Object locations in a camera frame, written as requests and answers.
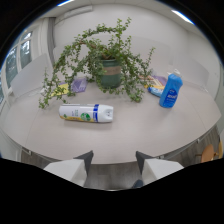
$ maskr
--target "blue can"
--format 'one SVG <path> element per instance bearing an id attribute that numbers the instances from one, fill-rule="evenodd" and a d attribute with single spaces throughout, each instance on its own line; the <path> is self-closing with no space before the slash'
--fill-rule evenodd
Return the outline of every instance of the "blue can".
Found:
<path id="1" fill-rule="evenodd" d="M 176 103 L 180 87 L 183 81 L 180 72 L 175 69 L 172 74 L 168 76 L 168 81 L 160 97 L 159 104 L 161 107 L 171 108 Z"/>

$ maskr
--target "small container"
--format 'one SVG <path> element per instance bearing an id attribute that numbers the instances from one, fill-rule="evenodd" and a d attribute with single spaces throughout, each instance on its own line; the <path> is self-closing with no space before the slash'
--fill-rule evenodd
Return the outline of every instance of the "small container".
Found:
<path id="1" fill-rule="evenodd" d="M 180 72 L 174 69 L 174 72 L 168 76 L 168 81 L 160 97 L 161 107 L 171 108 L 176 103 L 180 87 L 183 85 Z"/>
<path id="2" fill-rule="evenodd" d="M 63 104 L 59 116 L 65 120 L 112 122 L 114 108 L 100 104 Z"/>
<path id="3" fill-rule="evenodd" d="M 161 97 L 161 95 L 163 93 L 163 89 L 157 89 L 155 87 L 149 87 L 148 91 L 158 97 Z"/>

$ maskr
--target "wall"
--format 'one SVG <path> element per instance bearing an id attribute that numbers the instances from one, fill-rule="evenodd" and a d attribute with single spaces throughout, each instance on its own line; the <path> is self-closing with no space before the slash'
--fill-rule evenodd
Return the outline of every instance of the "wall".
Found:
<path id="1" fill-rule="evenodd" d="M 3 159 L 13 161 L 21 161 L 22 148 L 19 144 L 10 139 L 2 130 L 3 122 L 9 111 L 9 106 L 4 101 L 2 103 L 2 110 L 0 111 L 0 153 Z"/>
<path id="2" fill-rule="evenodd" d="M 125 22 L 128 17 L 132 19 L 132 22 L 124 35 L 147 38 L 168 46 L 170 52 L 167 71 L 173 69 L 175 54 L 184 53 L 192 57 L 209 72 L 207 89 L 215 98 L 220 75 L 219 61 L 209 42 L 183 29 L 170 19 L 147 9 L 121 4 L 94 5 L 92 12 L 70 17 L 55 25 L 55 45 L 60 47 L 70 44 L 74 36 L 89 28 L 94 29 L 102 22 L 108 26 L 116 26 L 117 18 Z M 138 42 L 138 46 L 134 48 L 144 48 L 144 46 Z"/>
<path id="3" fill-rule="evenodd" d="M 32 54 L 32 62 L 36 61 L 40 55 L 46 55 L 48 65 L 51 66 L 48 48 L 47 48 L 47 28 L 48 28 L 48 18 L 40 19 L 31 24 L 27 31 L 33 30 L 32 40 L 31 40 L 31 54 Z M 14 93 L 10 93 L 10 90 L 7 87 L 6 79 L 5 79 L 5 65 L 2 67 L 2 88 L 4 93 L 4 99 L 0 104 L 0 153 L 4 159 L 9 159 L 13 161 L 21 160 L 21 151 L 22 148 L 19 144 L 10 139 L 2 130 L 4 120 L 7 116 L 7 113 L 10 109 L 10 106 L 16 100 L 16 95 Z"/>
<path id="4" fill-rule="evenodd" d="M 219 107 L 219 110 L 222 114 L 222 117 L 219 119 L 219 121 L 217 122 L 217 127 L 218 127 L 218 131 L 219 134 L 222 132 L 223 135 L 222 137 L 224 137 L 224 81 L 223 81 L 223 75 L 224 75 L 224 71 L 223 71 L 223 66 L 220 64 L 220 83 L 219 83 L 219 89 L 218 89 L 218 93 L 217 96 L 215 98 L 215 102 Z"/>

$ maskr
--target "table surface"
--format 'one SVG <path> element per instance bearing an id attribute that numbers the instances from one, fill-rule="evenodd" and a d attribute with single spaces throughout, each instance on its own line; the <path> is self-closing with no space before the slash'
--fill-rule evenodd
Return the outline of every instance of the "table surface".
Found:
<path id="1" fill-rule="evenodd" d="M 62 101 L 52 99 L 42 110 L 40 96 L 29 93 L 16 99 L 3 124 L 5 133 L 23 147 L 58 160 L 93 150 L 92 164 L 136 161 L 136 151 L 152 157 L 172 152 L 202 136 L 221 117 L 210 94 L 187 82 L 169 109 L 147 90 L 135 103 L 126 94 L 102 93 L 96 83 L 88 83 L 85 92 L 68 99 L 75 104 L 113 106 L 111 123 L 63 120 L 59 117 Z"/>

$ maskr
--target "chair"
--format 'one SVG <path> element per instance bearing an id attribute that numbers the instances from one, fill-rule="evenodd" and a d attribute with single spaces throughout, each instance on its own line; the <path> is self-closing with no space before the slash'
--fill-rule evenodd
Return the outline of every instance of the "chair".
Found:
<path id="1" fill-rule="evenodd" d="M 219 159 L 223 158 L 222 141 L 219 141 L 218 152 L 215 152 L 213 145 L 209 144 L 205 147 L 202 154 L 196 154 L 195 156 L 201 156 L 201 163 L 212 161 L 215 156 L 219 156 Z"/>

